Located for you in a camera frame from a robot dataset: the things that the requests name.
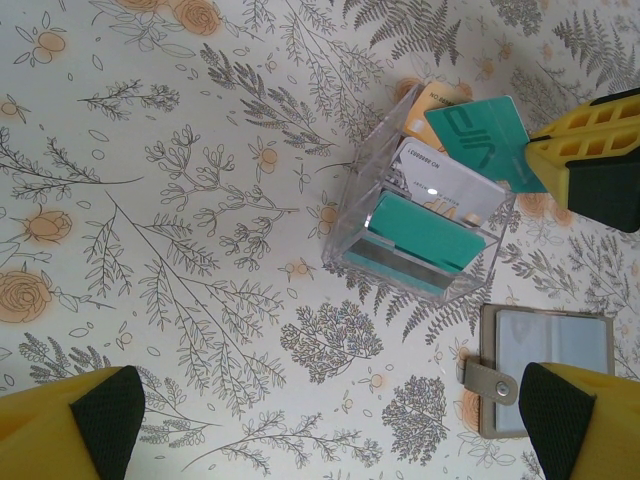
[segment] white patterned backdrop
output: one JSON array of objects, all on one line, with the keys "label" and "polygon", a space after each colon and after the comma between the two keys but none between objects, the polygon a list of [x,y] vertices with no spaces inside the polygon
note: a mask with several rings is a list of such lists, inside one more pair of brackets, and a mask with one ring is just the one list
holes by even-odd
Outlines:
[{"label": "white patterned backdrop", "polygon": [[0,391],[139,367],[127,478],[543,478],[457,382],[479,306],[605,312],[640,380],[640,236],[518,199],[434,308],[323,268],[347,167],[407,87],[532,131],[640,86],[630,0],[43,0],[0,12]]}]

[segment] orange rose print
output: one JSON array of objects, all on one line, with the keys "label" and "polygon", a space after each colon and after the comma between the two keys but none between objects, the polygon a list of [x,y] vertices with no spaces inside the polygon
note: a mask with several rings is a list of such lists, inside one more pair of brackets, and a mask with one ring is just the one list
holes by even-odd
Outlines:
[{"label": "orange rose print", "polygon": [[26,272],[0,274],[0,321],[30,322],[50,301],[51,294],[40,277]]},{"label": "orange rose print", "polygon": [[550,203],[549,211],[556,223],[561,227],[569,227],[573,223],[573,213],[566,208],[561,208],[553,200]]},{"label": "orange rose print", "polygon": [[532,218],[541,218],[547,206],[546,193],[525,193],[518,195],[520,210]]},{"label": "orange rose print", "polygon": [[462,395],[462,423],[469,430],[478,431],[480,423],[480,395],[465,390]]},{"label": "orange rose print", "polygon": [[116,0],[117,3],[137,12],[152,12],[158,8],[158,0]]},{"label": "orange rose print", "polygon": [[400,100],[404,98],[404,96],[409,93],[409,90],[413,88],[414,85],[422,83],[419,78],[403,78],[398,83],[396,83],[396,89],[393,94],[393,101],[398,103]]},{"label": "orange rose print", "polygon": [[36,241],[46,240],[49,242],[57,242],[66,237],[71,231],[73,223],[64,212],[40,212],[31,220],[24,220],[23,224],[26,228],[25,234],[29,238],[35,238]]},{"label": "orange rose print", "polygon": [[220,11],[215,3],[205,0],[182,0],[173,15],[184,28],[198,35],[211,35],[220,25]]}]

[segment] flower illustration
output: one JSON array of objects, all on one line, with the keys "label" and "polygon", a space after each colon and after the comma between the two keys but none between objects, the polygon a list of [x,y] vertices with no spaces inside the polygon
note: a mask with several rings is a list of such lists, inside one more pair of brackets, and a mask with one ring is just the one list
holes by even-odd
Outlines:
[{"label": "flower illustration", "polygon": [[467,359],[471,356],[471,352],[469,351],[469,347],[467,347],[467,343],[469,343],[468,339],[460,342],[456,338],[455,346],[449,347],[449,352],[451,352],[451,355],[453,355],[453,360],[456,362],[457,368],[462,370],[464,370]]},{"label": "flower illustration", "polygon": [[294,262],[294,263],[287,263],[284,267],[278,268],[278,271],[280,272],[285,272],[287,274],[287,279],[289,280],[289,282],[291,282],[291,277],[294,275],[303,277],[305,275],[309,275],[311,277],[311,280],[314,280],[313,278],[313,271],[316,270],[315,267],[312,267],[311,265],[309,265],[304,258],[300,257],[300,263],[298,262]]},{"label": "flower illustration", "polygon": [[[347,415],[349,415],[349,410],[353,408],[353,400],[349,398],[349,390],[345,390],[340,408],[342,408],[342,411]],[[334,412],[339,412],[340,408],[336,408]]]},{"label": "flower illustration", "polygon": [[7,101],[0,105],[0,111],[8,117],[18,115],[23,123],[27,123],[24,112],[31,112],[31,110],[18,105],[14,98],[9,94],[7,94]]},{"label": "flower illustration", "polygon": [[468,83],[461,81],[459,78],[458,84],[455,85],[454,88],[459,92],[464,93],[467,97],[473,98],[473,89],[471,88],[471,86]]},{"label": "flower illustration", "polygon": [[35,67],[36,62],[41,64],[51,63],[54,56],[62,52],[67,46],[64,38],[60,36],[60,34],[66,32],[66,30],[51,27],[51,16],[48,12],[44,13],[41,23],[43,31],[33,28],[31,33],[16,26],[18,34],[24,40],[34,45],[34,48],[30,52],[25,52],[16,58],[13,62],[14,64],[17,65],[27,60],[32,67]]},{"label": "flower illustration", "polygon": [[26,272],[0,274],[0,321],[30,322],[50,301],[51,294],[40,277]]},{"label": "flower illustration", "polygon": [[573,223],[573,213],[566,208],[560,207],[555,201],[551,200],[549,205],[549,211],[553,216],[553,219],[561,227],[569,227]]},{"label": "flower illustration", "polygon": [[480,73],[476,76],[476,80],[491,80],[493,72],[495,71],[493,60],[487,57],[483,51],[482,56],[480,58],[474,58],[473,62],[476,64],[476,67],[480,69]]},{"label": "flower illustration", "polygon": [[436,344],[436,353],[434,353],[433,355],[433,359],[435,360],[435,362],[440,365],[440,362],[442,361],[442,359],[444,358],[444,354],[440,351],[440,344],[437,343]]},{"label": "flower illustration", "polygon": [[330,202],[328,200],[327,192],[323,191],[322,205],[316,205],[315,210],[311,207],[307,207],[309,215],[318,220],[318,225],[313,227],[307,238],[311,238],[314,235],[317,235],[317,237],[320,238],[322,235],[329,235],[329,233],[331,233],[331,228],[338,216],[338,211],[336,210],[337,206],[337,203]]},{"label": "flower illustration", "polygon": [[73,222],[64,212],[42,212],[32,219],[23,220],[25,234],[36,241],[58,242],[69,235]]},{"label": "flower illustration", "polygon": [[160,4],[158,0],[116,0],[116,2],[136,12],[153,12]]},{"label": "flower illustration", "polygon": [[620,335],[622,335],[622,338],[630,337],[631,334],[633,333],[633,330],[634,330],[633,326],[626,323],[623,323],[619,327],[616,327],[616,332],[620,332]]},{"label": "flower illustration", "polygon": [[513,52],[513,42],[508,42],[506,34],[502,34],[502,40],[496,39],[496,43],[500,47],[498,61],[508,60]]},{"label": "flower illustration", "polygon": [[275,62],[275,60],[272,60],[273,58],[273,53],[270,53],[269,56],[267,57],[267,61],[264,62],[264,66],[267,69],[267,72],[269,73],[273,73],[273,71],[278,67],[278,64]]},{"label": "flower illustration", "polygon": [[546,193],[525,193],[518,195],[518,205],[525,215],[532,218],[542,218],[547,206]]},{"label": "flower illustration", "polygon": [[374,389],[382,387],[382,384],[384,383],[384,377],[379,373],[372,374],[373,370],[371,369],[371,367],[368,368],[368,371],[370,376],[361,378],[360,380],[358,380],[358,383],[367,384],[369,386],[369,391],[373,393]]},{"label": "flower illustration", "polygon": [[462,395],[462,423],[469,430],[478,431],[480,421],[480,395],[465,390]]},{"label": "flower illustration", "polygon": [[415,77],[403,78],[402,80],[400,80],[398,83],[396,83],[393,101],[395,103],[398,103],[404,98],[407,93],[409,93],[409,90],[411,90],[414,85],[417,85],[419,83],[422,83],[422,81],[419,78]]},{"label": "flower illustration", "polygon": [[549,62],[553,58],[553,48],[551,48],[551,45],[549,45],[549,43],[547,42],[544,42],[542,44],[542,47],[540,48],[540,53],[542,54],[542,58],[544,59],[545,62]]},{"label": "flower illustration", "polygon": [[258,163],[256,166],[256,180],[260,182],[262,173],[267,175],[272,174],[276,170],[276,163],[278,162],[278,152],[273,147],[277,142],[271,141],[267,143],[266,148],[262,138],[258,135],[257,145],[253,146],[250,143],[249,150],[253,153],[253,159]]},{"label": "flower illustration", "polygon": [[518,306],[517,302],[519,302],[520,299],[516,298],[516,296],[513,294],[513,290],[511,290],[511,287],[509,285],[507,285],[507,288],[509,289],[509,295],[507,296],[507,298],[505,298],[504,303],[506,303],[507,305],[517,307]]},{"label": "flower illustration", "polygon": [[211,35],[220,25],[220,10],[206,0],[182,0],[173,7],[173,15],[184,28],[198,35]]}]

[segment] card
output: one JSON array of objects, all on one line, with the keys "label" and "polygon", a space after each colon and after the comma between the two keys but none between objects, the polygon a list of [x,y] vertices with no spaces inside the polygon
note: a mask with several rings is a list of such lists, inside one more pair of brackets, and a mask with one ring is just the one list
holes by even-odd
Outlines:
[{"label": "card", "polygon": [[451,158],[514,193],[544,193],[524,155],[529,135],[509,96],[426,112]]},{"label": "card", "polygon": [[450,220],[482,225],[505,201],[502,187],[414,138],[395,157],[411,200]]},{"label": "card", "polygon": [[452,273],[464,270],[485,247],[470,229],[388,191],[380,195],[368,228],[398,250]]},{"label": "card", "polygon": [[424,87],[424,90],[411,107],[404,125],[404,132],[436,150],[445,152],[442,142],[438,139],[429,122],[427,122],[424,113],[429,110],[450,107],[470,101],[470,98],[444,83],[431,82]]}]

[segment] teal card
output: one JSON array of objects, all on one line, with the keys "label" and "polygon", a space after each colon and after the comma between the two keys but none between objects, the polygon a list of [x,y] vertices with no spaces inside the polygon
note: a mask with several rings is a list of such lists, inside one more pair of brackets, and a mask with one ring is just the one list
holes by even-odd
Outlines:
[{"label": "teal card", "polygon": [[391,192],[382,192],[369,231],[446,272],[457,273],[485,247],[471,230]]},{"label": "teal card", "polygon": [[440,108],[425,113],[451,158],[514,193],[544,193],[527,165],[529,135],[509,96]]}]

